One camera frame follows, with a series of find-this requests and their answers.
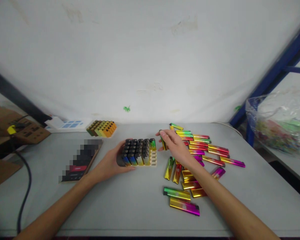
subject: blue metal shelf frame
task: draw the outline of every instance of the blue metal shelf frame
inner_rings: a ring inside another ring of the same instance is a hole
[[[289,72],[300,73],[300,68],[295,67],[299,61],[300,31],[248,98],[269,94]],[[234,128],[238,128],[246,120],[246,118],[244,102],[239,111],[231,119],[230,124]],[[249,124],[247,124],[246,141],[253,147],[254,133]]]

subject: hand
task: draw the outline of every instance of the hand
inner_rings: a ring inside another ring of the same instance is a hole
[[[117,164],[117,155],[121,151],[125,142],[126,141],[123,140],[119,142],[115,148],[109,150],[104,158],[98,163],[98,165],[91,172],[89,172],[88,175],[90,175],[95,183],[102,182],[119,173],[135,170],[134,167],[120,167]]]
[[[186,145],[184,145],[181,137],[179,137],[173,130],[160,130],[156,136],[162,137],[167,147],[170,149],[172,156],[184,167],[187,167],[190,159],[195,160]]]

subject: gray table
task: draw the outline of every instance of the gray table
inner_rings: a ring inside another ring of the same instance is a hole
[[[220,182],[281,237],[300,236],[300,195],[235,131],[219,124],[180,124],[185,130],[210,135],[215,145],[227,147],[230,156],[246,168],[226,166]],[[120,125],[104,145],[92,167],[125,138],[151,138],[167,124]],[[74,184],[58,184],[58,176],[73,154],[94,139],[88,133],[52,134],[23,152],[33,174],[24,208],[22,227],[29,225]],[[61,227],[66,236],[231,236],[226,223],[209,198],[193,200],[197,217],[170,208],[163,186],[181,189],[163,178],[170,152],[158,154],[156,168],[138,168],[96,185]],[[215,165],[205,163],[212,171]],[[28,183],[26,168],[0,185],[0,236],[16,234],[17,214]]]
[[[291,156],[289,154],[283,153],[276,149],[267,147],[266,145],[261,145],[266,149],[270,154],[278,158],[278,161],[282,163],[292,174],[294,174],[300,180],[300,157]]]

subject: clear plastic bag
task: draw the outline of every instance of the clear plastic bag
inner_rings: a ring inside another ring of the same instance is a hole
[[[260,142],[300,158],[300,88],[249,98],[246,113]]]

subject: forearm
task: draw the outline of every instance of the forearm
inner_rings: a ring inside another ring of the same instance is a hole
[[[238,239],[279,239],[256,215],[215,180],[201,165],[189,159],[190,172],[207,193]]]
[[[51,239],[97,182],[84,176],[71,190],[26,227],[15,239]]]

